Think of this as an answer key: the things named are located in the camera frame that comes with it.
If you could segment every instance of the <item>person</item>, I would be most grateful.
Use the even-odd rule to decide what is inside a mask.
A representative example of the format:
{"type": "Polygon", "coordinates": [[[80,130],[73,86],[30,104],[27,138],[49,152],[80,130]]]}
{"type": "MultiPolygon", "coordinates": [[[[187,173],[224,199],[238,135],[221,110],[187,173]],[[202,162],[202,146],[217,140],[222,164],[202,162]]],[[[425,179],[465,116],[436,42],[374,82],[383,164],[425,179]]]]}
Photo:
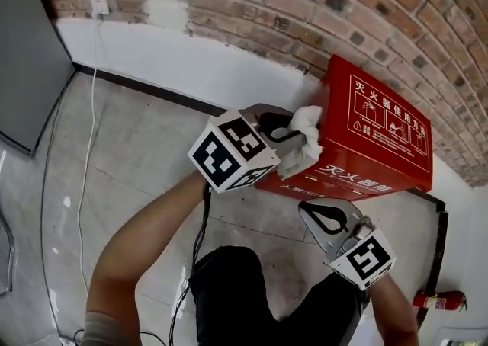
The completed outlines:
{"type": "MultiPolygon", "coordinates": [[[[91,279],[82,346],[141,344],[136,285],[202,201],[206,184],[199,172],[192,173],[138,212],[109,241],[91,279]]],[[[364,303],[364,293],[331,274],[291,315],[277,321],[268,308],[259,259],[243,247],[220,247],[204,256],[189,284],[200,346],[347,344],[364,303]]],[[[413,308],[391,277],[382,277],[368,292],[384,344],[417,345],[413,308]]]]}

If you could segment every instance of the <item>tile floor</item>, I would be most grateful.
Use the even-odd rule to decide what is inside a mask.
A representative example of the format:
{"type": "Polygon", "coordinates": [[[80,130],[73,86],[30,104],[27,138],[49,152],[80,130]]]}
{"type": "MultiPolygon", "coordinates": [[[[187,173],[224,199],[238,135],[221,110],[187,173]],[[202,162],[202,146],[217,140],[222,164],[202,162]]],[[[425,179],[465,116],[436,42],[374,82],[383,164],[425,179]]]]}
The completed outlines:
{"type": "MultiPolygon", "coordinates": [[[[44,202],[47,281],[61,330],[70,336],[83,326],[85,309],[76,212],[92,124],[90,86],[91,78],[78,74],[63,99],[44,202]]],[[[88,279],[117,229],[192,170],[186,151],[207,120],[197,111],[102,80],[97,80],[95,101],[96,141],[81,221],[88,279]]],[[[43,164],[51,127],[52,123],[35,159],[0,145],[0,206],[17,245],[14,292],[0,299],[0,339],[8,346],[29,344],[53,333],[39,234],[43,164]]],[[[393,277],[412,298],[429,274],[437,229],[434,207],[408,193],[356,204],[390,240],[398,255],[393,277]]],[[[181,280],[188,274],[201,214],[199,206],[137,288],[142,328],[163,339],[168,336],[181,280]]],[[[210,215],[201,254],[220,245],[253,248],[261,258],[268,301],[276,317],[291,312],[311,286],[329,273],[323,253],[297,214],[295,200],[247,188],[213,196],[210,215]]],[[[5,248],[0,247],[3,268],[5,248]]],[[[191,299],[177,321],[175,342],[178,346],[196,344],[191,299]]],[[[37,344],[56,343],[49,338],[37,344]]],[[[157,343],[144,338],[143,344],[157,343]]]]}

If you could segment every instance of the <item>black shorts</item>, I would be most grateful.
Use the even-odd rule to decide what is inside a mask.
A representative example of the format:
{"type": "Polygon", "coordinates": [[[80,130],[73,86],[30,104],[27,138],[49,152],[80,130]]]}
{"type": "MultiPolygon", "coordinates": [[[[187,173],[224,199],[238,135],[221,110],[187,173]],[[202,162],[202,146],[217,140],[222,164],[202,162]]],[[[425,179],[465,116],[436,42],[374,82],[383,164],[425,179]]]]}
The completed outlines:
{"type": "Polygon", "coordinates": [[[291,315],[277,321],[268,308],[259,258],[245,247],[220,247],[206,255],[189,282],[200,346],[346,345],[364,302],[358,288],[331,274],[291,315]]]}

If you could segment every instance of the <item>gray door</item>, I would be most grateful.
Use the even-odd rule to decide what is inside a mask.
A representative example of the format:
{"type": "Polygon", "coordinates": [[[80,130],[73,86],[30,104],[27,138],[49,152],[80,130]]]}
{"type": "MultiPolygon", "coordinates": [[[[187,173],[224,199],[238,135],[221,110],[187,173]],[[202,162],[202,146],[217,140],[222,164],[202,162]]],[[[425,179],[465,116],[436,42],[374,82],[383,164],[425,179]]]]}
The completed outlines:
{"type": "Polygon", "coordinates": [[[41,0],[0,3],[0,139],[32,154],[74,68],[41,0]]]}

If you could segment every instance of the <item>white cable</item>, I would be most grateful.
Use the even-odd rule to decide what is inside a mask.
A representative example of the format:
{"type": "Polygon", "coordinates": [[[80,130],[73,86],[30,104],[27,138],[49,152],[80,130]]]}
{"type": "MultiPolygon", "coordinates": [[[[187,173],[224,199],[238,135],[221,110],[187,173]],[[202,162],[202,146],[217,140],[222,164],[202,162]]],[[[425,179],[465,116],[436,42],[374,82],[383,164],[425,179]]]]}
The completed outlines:
{"type": "Polygon", "coordinates": [[[82,204],[83,204],[83,197],[85,196],[85,186],[86,186],[86,175],[88,174],[88,162],[90,160],[90,154],[92,153],[92,141],[93,141],[93,134],[95,132],[95,79],[97,78],[97,34],[100,24],[95,29],[95,43],[94,43],[94,51],[95,51],[95,71],[93,72],[93,79],[91,81],[91,132],[90,132],[90,140],[88,141],[88,149],[86,150],[86,158],[85,158],[85,172],[83,173],[83,185],[82,185],[82,193],[79,198],[79,205],[78,205],[78,232],[79,232],[79,269],[82,273],[83,284],[85,285],[85,292],[86,296],[88,296],[88,284],[85,278],[85,271],[83,270],[83,234],[82,234],[82,224],[80,221],[80,217],[82,215],[82,204]]]}

